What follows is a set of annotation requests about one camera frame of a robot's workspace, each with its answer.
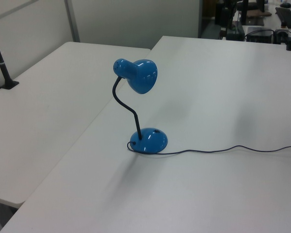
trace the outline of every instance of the white desk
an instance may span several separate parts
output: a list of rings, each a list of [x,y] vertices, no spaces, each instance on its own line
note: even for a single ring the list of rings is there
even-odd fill
[[[164,152],[291,145],[284,46],[163,37],[147,58],[153,89],[118,96],[167,134]],[[134,132],[112,99],[1,233],[291,233],[290,149],[151,159],[127,150]]]
[[[112,98],[113,62],[150,50],[66,43],[0,90],[0,202],[19,207]]]
[[[278,15],[276,14],[276,7],[280,7],[280,5],[275,4],[275,0],[269,0],[269,3],[265,5],[265,11],[268,11],[270,13],[272,13],[271,16],[269,17],[264,17],[263,21],[264,21],[264,28],[270,28],[272,30],[277,30],[277,29],[281,29],[281,21],[278,17]],[[235,13],[233,20],[237,21],[238,18],[238,12]],[[248,27],[261,27],[261,26],[245,26],[243,25],[243,29],[245,34],[247,34],[248,32]]]

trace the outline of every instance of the computer equipment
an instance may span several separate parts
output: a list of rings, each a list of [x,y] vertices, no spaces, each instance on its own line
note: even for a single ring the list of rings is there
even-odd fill
[[[276,14],[278,15],[281,22],[286,22],[287,27],[291,28],[291,10],[281,7],[276,7]]]
[[[285,2],[285,3],[281,4],[280,7],[283,7],[283,8],[291,8],[291,4],[288,3],[288,2]]]
[[[244,30],[240,22],[233,21],[232,26],[227,28],[226,40],[244,41]]]
[[[248,27],[248,34],[247,34],[248,42],[271,44],[272,37],[273,37],[273,32],[270,28]]]

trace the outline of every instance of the keyboard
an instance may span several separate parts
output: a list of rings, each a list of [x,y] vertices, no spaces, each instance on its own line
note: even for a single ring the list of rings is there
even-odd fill
[[[285,21],[287,27],[291,28],[291,10],[281,7],[276,7],[276,14],[278,15],[281,22]]]

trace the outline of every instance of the blue lamp shade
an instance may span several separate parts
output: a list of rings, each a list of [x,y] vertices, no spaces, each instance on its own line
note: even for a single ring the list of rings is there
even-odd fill
[[[129,62],[121,58],[114,63],[113,70],[117,76],[126,79],[139,94],[150,91],[157,79],[157,66],[151,60]]]

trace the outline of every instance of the wall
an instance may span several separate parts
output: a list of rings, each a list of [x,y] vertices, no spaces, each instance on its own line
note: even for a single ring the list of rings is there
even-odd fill
[[[64,0],[38,0],[0,19],[0,50],[12,79],[68,41]]]
[[[163,35],[198,37],[202,0],[71,0],[81,42],[152,49]]]

